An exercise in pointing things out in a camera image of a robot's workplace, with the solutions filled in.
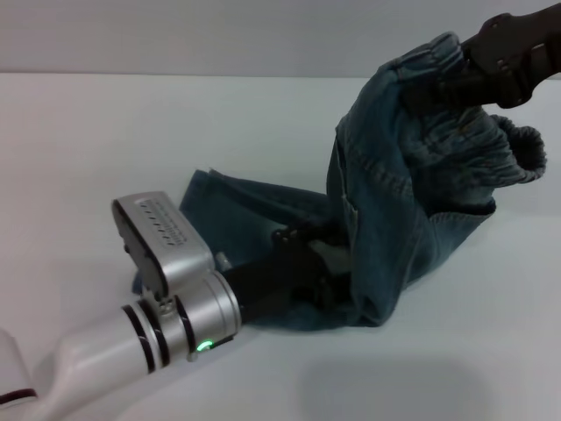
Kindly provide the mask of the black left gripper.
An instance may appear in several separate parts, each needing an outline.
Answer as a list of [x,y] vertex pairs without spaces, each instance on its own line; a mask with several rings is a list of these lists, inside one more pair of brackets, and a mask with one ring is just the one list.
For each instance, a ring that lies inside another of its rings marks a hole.
[[244,325],[284,315],[298,304],[332,310],[349,297],[349,243],[337,221],[300,221],[271,238],[267,256],[224,271]]

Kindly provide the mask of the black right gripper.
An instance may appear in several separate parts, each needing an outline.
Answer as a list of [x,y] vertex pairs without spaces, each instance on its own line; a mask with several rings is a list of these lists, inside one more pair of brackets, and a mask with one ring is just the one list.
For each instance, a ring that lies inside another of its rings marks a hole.
[[560,4],[488,19],[462,43],[468,72],[410,84],[407,105],[482,105],[514,108],[534,88],[560,72]]

